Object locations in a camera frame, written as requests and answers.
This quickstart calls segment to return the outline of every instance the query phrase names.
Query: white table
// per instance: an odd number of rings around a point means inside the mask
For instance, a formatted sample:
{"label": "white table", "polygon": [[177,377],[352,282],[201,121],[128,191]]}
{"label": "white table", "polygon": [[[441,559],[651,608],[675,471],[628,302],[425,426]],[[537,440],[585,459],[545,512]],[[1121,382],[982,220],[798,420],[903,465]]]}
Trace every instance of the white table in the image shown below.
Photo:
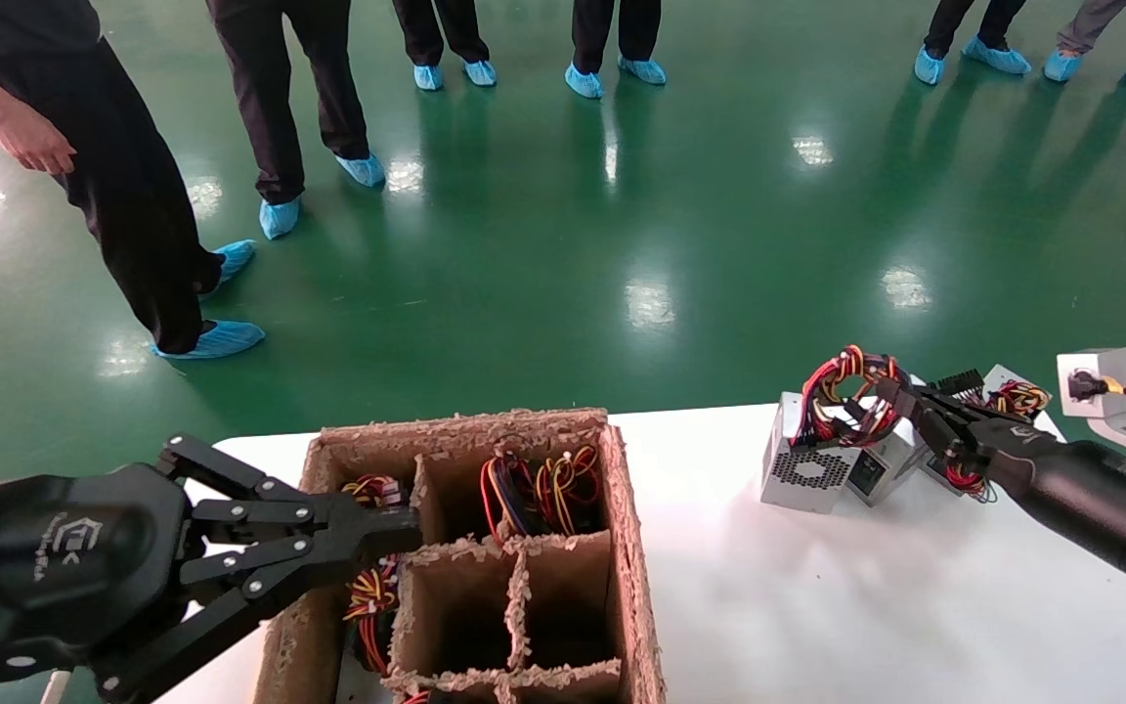
{"label": "white table", "polygon": [[[1006,496],[983,507],[923,475],[876,508],[760,504],[775,413],[611,416],[671,703],[1126,704],[1125,574]],[[296,482],[312,437],[216,447]],[[262,645],[260,629],[161,703],[249,704]]]}

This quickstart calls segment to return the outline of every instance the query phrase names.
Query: cardboard box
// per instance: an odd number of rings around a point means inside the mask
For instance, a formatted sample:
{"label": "cardboard box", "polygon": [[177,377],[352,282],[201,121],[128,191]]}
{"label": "cardboard box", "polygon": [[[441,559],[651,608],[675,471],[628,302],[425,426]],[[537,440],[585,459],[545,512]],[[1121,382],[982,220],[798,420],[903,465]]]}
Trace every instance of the cardboard box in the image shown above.
{"label": "cardboard box", "polygon": [[[503,524],[498,547],[477,481],[497,445],[535,463],[597,448],[604,529],[510,537]],[[325,429],[301,489],[336,491],[366,473],[411,485],[426,541],[399,587],[383,680],[394,701],[435,689],[473,703],[665,703],[625,445],[606,411]],[[347,600],[345,589],[318,589],[272,620],[256,704],[332,704]]]}

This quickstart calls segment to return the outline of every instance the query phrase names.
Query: blue shoe cover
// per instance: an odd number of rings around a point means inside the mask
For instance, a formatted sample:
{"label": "blue shoe cover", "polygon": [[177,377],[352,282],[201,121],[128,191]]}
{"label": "blue shoe cover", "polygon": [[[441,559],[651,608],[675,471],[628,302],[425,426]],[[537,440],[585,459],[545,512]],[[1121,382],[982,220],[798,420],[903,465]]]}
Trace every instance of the blue shoe cover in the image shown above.
{"label": "blue shoe cover", "polygon": [[254,259],[254,241],[234,241],[233,244],[220,247],[220,249],[215,250],[214,255],[224,255],[224,262],[220,264],[220,282],[215,285],[215,288],[199,295],[198,300],[209,298],[222,285],[227,284],[229,279],[238,276],[241,269],[244,269],[247,264],[250,264],[250,259]]}
{"label": "blue shoe cover", "polygon": [[289,234],[298,224],[302,197],[295,197],[289,204],[272,205],[267,200],[259,204],[259,226],[263,229],[263,235],[268,240]]}
{"label": "blue shoe cover", "polygon": [[989,48],[989,46],[984,46],[978,36],[971,37],[966,47],[962,50],[962,55],[988,63],[989,66],[993,66],[1004,74],[1024,75],[1033,70],[1033,64],[1024,57],[1024,54],[1016,52],[1015,48],[1007,48],[1006,52]]}
{"label": "blue shoe cover", "polygon": [[337,163],[341,164],[341,168],[345,169],[346,173],[350,175],[350,178],[368,188],[375,188],[385,182],[385,169],[381,166],[381,160],[376,159],[375,154],[367,154],[367,159],[343,159],[338,157]]}
{"label": "blue shoe cover", "polygon": [[236,355],[236,353],[244,353],[262,342],[265,337],[267,336],[265,336],[263,330],[259,329],[259,326],[215,321],[214,329],[206,330],[197,338],[197,347],[194,347],[193,351],[186,351],[184,355],[171,355],[169,351],[161,351],[153,345],[151,351],[169,359],[218,359]]}
{"label": "blue shoe cover", "polygon": [[446,81],[441,80],[441,68],[415,66],[415,86],[420,90],[440,90]]}
{"label": "blue shoe cover", "polygon": [[1067,83],[1071,77],[1076,75],[1081,59],[1083,59],[1081,54],[1063,56],[1063,52],[1055,50],[1054,54],[1049,54],[1049,59],[1045,60],[1045,78],[1058,81],[1058,83]]}
{"label": "blue shoe cover", "polygon": [[598,77],[598,74],[582,74],[580,71],[575,70],[575,65],[569,63],[566,72],[563,74],[563,80],[566,81],[569,88],[584,98],[591,98],[595,100],[602,98],[602,80]]}
{"label": "blue shoe cover", "polygon": [[946,60],[933,59],[929,51],[920,47],[920,55],[914,59],[914,77],[929,86],[941,83],[941,77],[946,72]]}
{"label": "blue shoe cover", "polygon": [[477,86],[494,86],[498,83],[498,74],[493,70],[493,64],[489,62],[463,63],[463,72],[468,74],[472,83]]}
{"label": "blue shoe cover", "polygon": [[645,83],[652,86],[664,86],[667,83],[667,74],[663,72],[663,66],[658,65],[658,62],[654,62],[654,60],[629,62],[628,59],[620,55],[618,65],[620,71],[635,75],[644,80]]}

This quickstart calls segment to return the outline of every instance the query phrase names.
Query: wire bundle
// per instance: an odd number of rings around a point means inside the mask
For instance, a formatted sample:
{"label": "wire bundle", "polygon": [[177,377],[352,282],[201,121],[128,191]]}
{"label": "wire bundle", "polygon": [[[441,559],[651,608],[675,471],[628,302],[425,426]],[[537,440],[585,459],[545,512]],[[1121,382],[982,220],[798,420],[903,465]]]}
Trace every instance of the wire bundle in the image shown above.
{"label": "wire bundle", "polygon": [[569,504],[591,507],[598,501],[602,487],[598,484],[598,472],[593,466],[598,452],[586,445],[577,451],[564,452],[560,460],[545,460],[533,478],[533,496],[537,500],[537,511],[554,532],[575,535],[572,509]]}
{"label": "wire bundle", "polygon": [[529,525],[533,520],[529,515],[531,508],[524,500],[522,489],[515,487],[515,478],[527,476],[530,476],[528,463],[515,452],[498,449],[495,455],[485,460],[481,466],[481,500],[484,502],[489,534],[492,535],[498,547],[501,547],[501,538],[498,536],[498,520],[494,518],[493,504],[489,500],[489,493],[494,496],[501,507],[501,515],[509,518],[510,524],[520,535],[536,535],[540,532],[535,529],[536,526]]}
{"label": "wire bundle", "polygon": [[513,452],[498,451],[481,466],[481,499],[484,502],[489,532],[498,546],[498,517],[509,518],[519,535],[575,535],[578,508],[591,508],[602,493],[597,472],[598,452],[586,445],[575,452],[563,452],[558,460],[545,460],[533,470]]}
{"label": "wire bundle", "polygon": [[1049,394],[1036,384],[1009,380],[997,391],[989,393],[989,401],[984,402],[984,406],[1000,413],[1012,413],[1030,419],[1038,411],[1049,407]]}
{"label": "wire bundle", "polygon": [[[859,377],[863,384],[852,396],[843,400],[837,389],[849,377]],[[858,402],[881,377],[893,378],[902,386],[910,386],[911,383],[894,357],[866,355],[857,345],[849,345],[841,349],[840,355],[819,366],[802,384],[802,419],[792,445],[813,447],[821,442],[834,440],[841,446],[866,447],[883,440],[897,424],[897,413],[888,402],[878,398],[869,409],[864,409]],[[826,404],[843,406],[852,420],[830,418],[823,410]]]}
{"label": "wire bundle", "polygon": [[[361,507],[394,507],[403,502],[402,489],[393,478],[365,475],[341,487],[354,496]],[[364,667],[382,677],[388,676],[388,665],[382,652],[388,650],[387,641],[393,625],[392,612],[397,607],[399,558],[381,558],[372,569],[359,572],[348,585],[350,604],[343,621],[357,621],[359,650]]]}
{"label": "wire bundle", "polygon": [[965,471],[959,463],[946,464],[946,481],[981,504],[992,504],[997,500],[997,490],[993,485],[977,473]]}
{"label": "wire bundle", "polygon": [[354,499],[364,508],[396,507],[403,499],[397,482],[383,475],[357,478],[341,487],[341,491],[354,494]]}

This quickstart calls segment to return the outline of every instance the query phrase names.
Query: connector plug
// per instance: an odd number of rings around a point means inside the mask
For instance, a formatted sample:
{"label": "connector plug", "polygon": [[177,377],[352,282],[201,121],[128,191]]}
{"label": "connector plug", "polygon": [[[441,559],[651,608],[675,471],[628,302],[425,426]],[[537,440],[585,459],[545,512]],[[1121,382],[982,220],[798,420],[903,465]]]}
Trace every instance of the connector plug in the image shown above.
{"label": "connector plug", "polygon": [[1107,380],[1094,377],[1084,369],[1078,371],[1067,378],[1067,393],[1076,401],[1089,401],[1092,396],[1107,393]]}

